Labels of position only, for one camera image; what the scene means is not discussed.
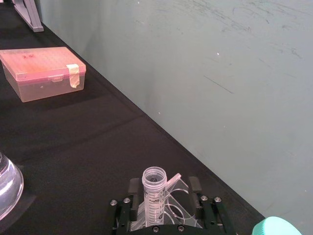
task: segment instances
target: screw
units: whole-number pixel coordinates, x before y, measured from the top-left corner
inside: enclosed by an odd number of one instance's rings
[[[177,229],[178,229],[178,231],[180,231],[180,232],[184,232],[184,231],[185,231],[185,227],[182,226],[182,225],[179,225],[179,226],[177,227]]]
[[[159,228],[158,226],[154,226],[154,227],[152,228],[152,231],[153,231],[154,233],[158,233],[158,232],[160,231],[160,228]]]
[[[215,201],[215,202],[221,202],[222,200],[221,200],[221,198],[216,197],[216,198],[214,198],[214,201]]]
[[[117,204],[117,201],[116,201],[116,200],[110,201],[110,205],[111,205],[111,206],[115,206],[116,204]]]
[[[123,202],[124,203],[129,203],[131,200],[128,198],[128,197],[126,197],[124,200],[123,200]]]
[[[207,201],[207,196],[201,196],[201,200],[203,200],[203,201]]]

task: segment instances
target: black tablecloth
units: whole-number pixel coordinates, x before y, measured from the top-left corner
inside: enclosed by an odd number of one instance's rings
[[[47,27],[33,33],[13,5],[0,4],[0,49],[57,46],[66,44]],[[129,179],[153,165],[168,178],[198,176],[206,195],[223,199],[238,234],[251,234],[262,215],[86,65],[83,91],[28,103],[0,69],[0,150],[21,167],[33,195],[2,234],[109,234],[108,202],[122,199]]]

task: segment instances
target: black holder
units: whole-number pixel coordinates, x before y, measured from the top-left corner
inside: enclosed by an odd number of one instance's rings
[[[203,228],[187,225],[157,225],[130,231],[130,224],[137,220],[140,179],[131,179],[129,196],[123,201],[110,201],[107,219],[112,224],[112,235],[236,235],[220,197],[209,199],[201,193],[197,177],[189,177],[189,196],[195,217]]]

